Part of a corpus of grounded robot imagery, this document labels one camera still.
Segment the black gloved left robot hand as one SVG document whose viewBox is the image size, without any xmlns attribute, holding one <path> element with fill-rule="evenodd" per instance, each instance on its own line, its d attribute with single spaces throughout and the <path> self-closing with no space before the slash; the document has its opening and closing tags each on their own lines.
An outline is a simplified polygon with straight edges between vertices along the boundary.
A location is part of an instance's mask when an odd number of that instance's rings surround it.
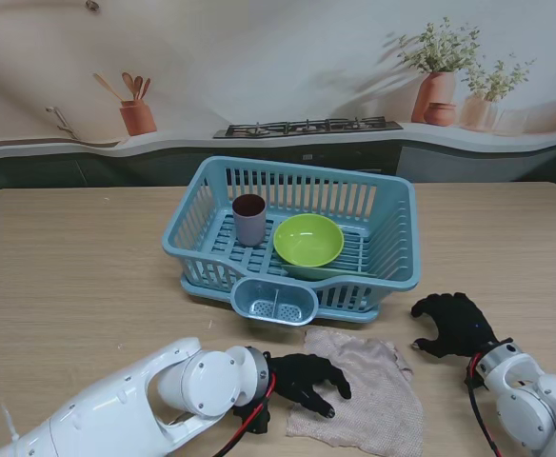
<svg viewBox="0 0 556 457">
<path fill-rule="evenodd" d="M 314 390 L 316 385 L 324 382 L 336 387 L 343 399 L 349 400 L 352 397 L 344 372 L 329 359 L 302 353 L 272 357 L 266 351 L 263 355 L 270 372 L 275 375 L 274 391 L 307 410 L 329 419 L 335 416 L 333 406 Z"/>
</svg>

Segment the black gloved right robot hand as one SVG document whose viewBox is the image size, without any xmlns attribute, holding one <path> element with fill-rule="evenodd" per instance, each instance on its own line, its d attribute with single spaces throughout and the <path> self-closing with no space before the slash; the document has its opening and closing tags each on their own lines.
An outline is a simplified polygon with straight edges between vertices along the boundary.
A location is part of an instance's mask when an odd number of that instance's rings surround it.
<svg viewBox="0 0 556 457">
<path fill-rule="evenodd" d="M 410 315 L 413 318 L 426 315 L 434 322 L 437 338 L 419 338 L 413 345 L 437 358 L 473 357 L 500 343 L 484 314 L 462 292 L 430 294 L 411 308 Z"/>
</svg>

